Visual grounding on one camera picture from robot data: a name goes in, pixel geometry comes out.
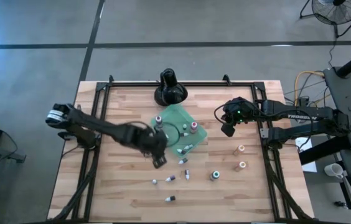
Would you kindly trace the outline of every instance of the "gray floor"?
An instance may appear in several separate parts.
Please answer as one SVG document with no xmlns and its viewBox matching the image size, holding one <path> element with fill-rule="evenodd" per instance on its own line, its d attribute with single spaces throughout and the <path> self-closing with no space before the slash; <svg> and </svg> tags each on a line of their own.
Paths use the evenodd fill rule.
<svg viewBox="0 0 351 224">
<path fill-rule="evenodd" d="M 86 44 L 98 1 L 0 0 L 0 44 Z M 96 42 L 332 41 L 331 26 L 315 18 L 298 20 L 304 2 L 107 0 Z M 341 40 L 351 40 L 351 30 Z M 300 71 L 329 67 L 330 48 L 95 49 L 87 80 L 107 80 L 109 75 L 156 80 L 171 67 L 180 80 L 219 80 L 223 74 L 233 80 L 281 80 L 286 93 Z M 85 54 L 85 49 L 0 50 L 0 129 L 27 153 L 24 164 L 7 161 L 1 173 L 0 223 L 45 220 L 63 141 L 44 119 L 54 103 L 73 102 Z M 334 65 L 344 64 L 351 59 L 351 45 L 336 46 L 333 56 Z M 312 77 L 308 84 L 319 81 Z M 321 83 L 302 95 L 316 100 L 324 89 Z M 333 105 L 331 98 L 326 102 Z M 351 211 L 332 205 L 342 200 L 337 185 L 307 185 L 317 218 L 351 221 Z"/>
</svg>

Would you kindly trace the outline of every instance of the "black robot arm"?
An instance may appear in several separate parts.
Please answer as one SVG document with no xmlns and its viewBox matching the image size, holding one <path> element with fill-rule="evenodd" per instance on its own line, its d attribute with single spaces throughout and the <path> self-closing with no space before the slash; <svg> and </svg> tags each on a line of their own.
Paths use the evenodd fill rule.
<svg viewBox="0 0 351 224">
<path fill-rule="evenodd" d="M 164 157 L 166 135 L 163 131 L 155 131 L 149 126 L 141 128 L 131 123 L 112 124 L 87 115 L 71 104 L 54 104 L 45 122 L 50 127 L 67 130 L 77 138 L 79 145 L 86 149 L 96 146 L 97 138 L 100 137 L 95 134 L 94 131 L 96 131 L 111 136 L 123 146 L 152 156 L 155 168 L 167 162 Z"/>
<path fill-rule="evenodd" d="M 351 132 L 348 116 L 339 110 L 333 110 L 329 107 L 288 106 L 273 100 L 256 100 L 252 103 L 242 97 L 238 97 L 225 103 L 223 111 L 225 114 L 222 116 L 222 120 L 225 123 L 223 123 L 221 130 L 228 137 L 233 136 L 235 125 L 250 121 L 278 121 L 283 118 L 311 121 L 311 124 L 287 129 L 261 129 L 260 134 L 264 139 L 264 143 L 267 146 L 278 149 L 282 148 L 282 144 L 288 139 L 321 133 L 332 136 L 345 136 Z"/>
</svg>

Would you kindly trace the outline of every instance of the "electric fan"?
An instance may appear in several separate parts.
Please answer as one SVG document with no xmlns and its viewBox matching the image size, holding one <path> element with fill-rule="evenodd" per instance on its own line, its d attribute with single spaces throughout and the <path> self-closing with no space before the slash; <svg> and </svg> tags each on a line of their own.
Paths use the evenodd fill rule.
<svg viewBox="0 0 351 224">
<path fill-rule="evenodd" d="M 302 15 L 303 10 L 312 1 L 312 14 Z M 351 25 L 339 35 L 337 25 L 345 24 L 351 21 L 351 0 L 307 0 L 300 12 L 300 19 L 304 17 L 315 16 L 319 21 L 333 25 L 335 29 L 335 36 L 339 38 L 343 36 Z"/>
</svg>

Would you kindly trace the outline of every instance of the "wooden tabletop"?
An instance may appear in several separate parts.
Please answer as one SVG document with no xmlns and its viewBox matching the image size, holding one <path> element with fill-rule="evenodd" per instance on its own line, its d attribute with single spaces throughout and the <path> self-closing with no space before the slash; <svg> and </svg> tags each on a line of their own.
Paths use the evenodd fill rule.
<svg viewBox="0 0 351 224">
<path fill-rule="evenodd" d="M 263 82 L 268 99 L 284 102 L 280 81 Z M 75 104 L 81 105 L 87 114 L 91 113 L 95 86 L 96 82 L 81 82 L 78 89 Z M 179 158 L 168 152 L 167 164 L 155 169 L 151 160 L 144 158 L 139 151 L 123 147 L 110 137 L 103 136 L 91 222 L 273 221 L 257 124 L 237 125 L 234 136 L 228 138 L 221 132 L 221 124 L 213 117 L 214 109 L 232 98 L 241 96 L 252 100 L 250 88 L 188 87 L 188 92 L 182 106 L 206 129 L 206 140 L 187 156 L 189 161 L 186 164 L 178 165 Z M 115 124 L 127 121 L 149 123 L 164 109 L 154 102 L 153 93 L 153 87 L 112 87 L 106 120 Z M 290 121 L 283 119 L 274 122 L 274 126 L 288 128 Z M 232 153 L 240 144 L 245 146 L 245 152 L 234 156 Z M 75 141 L 67 142 L 64 152 L 75 146 Z M 82 150 L 77 149 L 61 160 L 49 218 L 56 216 L 73 195 L 82 155 Z M 287 189 L 301 208 L 313 216 L 296 148 L 284 146 L 280 157 Z M 235 172 L 233 168 L 240 161 L 245 161 L 247 167 Z M 190 170 L 189 180 L 185 179 L 185 169 Z M 214 170 L 220 172 L 220 178 L 212 182 L 209 175 Z M 175 175 L 176 180 L 165 182 L 170 175 Z M 175 195 L 175 201 L 164 201 L 172 195 Z M 277 198 L 281 216 L 284 217 L 278 191 Z M 79 214 L 83 215 L 83 211 L 84 201 Z"/>
</svg>

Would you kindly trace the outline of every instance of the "white mug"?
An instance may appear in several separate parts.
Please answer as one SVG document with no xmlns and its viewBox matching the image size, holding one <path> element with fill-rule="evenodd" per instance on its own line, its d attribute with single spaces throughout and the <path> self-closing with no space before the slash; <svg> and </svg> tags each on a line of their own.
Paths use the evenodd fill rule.
<svg viewBox="0 0 351 224">
<path fill-rule="evenodd" d="M 325 166 L 325 173 L 330 177 L 343 178 L 343 167 L 337 163 Z"/>
</svg>

